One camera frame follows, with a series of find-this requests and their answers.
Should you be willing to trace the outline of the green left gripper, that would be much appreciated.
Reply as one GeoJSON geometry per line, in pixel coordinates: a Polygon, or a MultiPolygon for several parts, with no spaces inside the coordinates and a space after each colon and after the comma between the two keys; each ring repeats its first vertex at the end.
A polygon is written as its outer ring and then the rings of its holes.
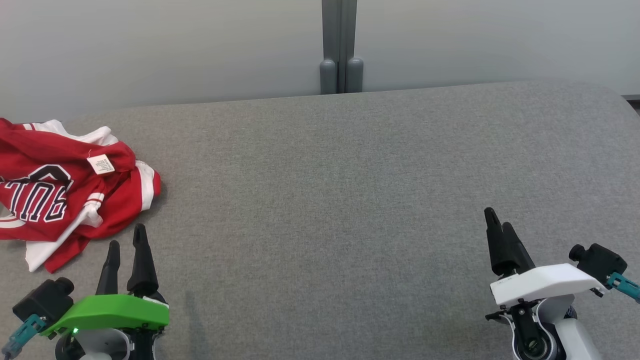
{"type": "Polygon", "coordinates": [[[158,291],[159,283],[144,224],[135,225],[132,244],[135,255],[126,290],[135,296],[118,294],[121,247],[117,240],[112,240],[102,266],[96,295],[87,296],[72,305],[60,320],[42,332],[44,337],[72,330],[157,331],[169,325],[169,306],[147,298],[158,291]]]}

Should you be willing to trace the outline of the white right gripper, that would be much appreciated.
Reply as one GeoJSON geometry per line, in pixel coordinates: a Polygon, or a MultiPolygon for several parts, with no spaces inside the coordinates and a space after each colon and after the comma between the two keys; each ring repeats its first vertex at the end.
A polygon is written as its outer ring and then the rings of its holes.
{"type": "Polygon", "coordinates": [[[516,306],[521,302],[530,303],[550,297],[580,294],[592,289],[603,296],[608,294],[608,289],[596,278],[569,263],[535,268],[512,224],[502,224],[491,207],[484,209],[484,217],[492,272],[499,277],[506,273],[507,240],[516,273],[490,284],[496,305],[516,306]]]}

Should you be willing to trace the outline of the red basketball jersey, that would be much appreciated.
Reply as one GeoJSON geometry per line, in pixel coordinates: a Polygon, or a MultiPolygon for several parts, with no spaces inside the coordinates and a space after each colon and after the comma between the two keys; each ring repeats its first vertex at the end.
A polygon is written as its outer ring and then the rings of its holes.
{"type": "Polygon", "coordinates": [[[30,272],[53,273],[82,253],[109,189],[106,179],[137,157],[101,127],[71,136],[59,121],[14,124],[0,118],[0,240],[22,240],[30,272]]]}

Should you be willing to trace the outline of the grey metal partition post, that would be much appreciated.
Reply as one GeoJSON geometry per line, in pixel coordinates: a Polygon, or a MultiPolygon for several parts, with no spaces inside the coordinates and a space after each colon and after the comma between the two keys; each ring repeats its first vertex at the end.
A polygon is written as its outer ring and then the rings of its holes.
{"type": "Polygon", "coordinates": [[[322,95],[362,92],[364,60],[355,55],[357,0],[321,0],[322,95]]]}

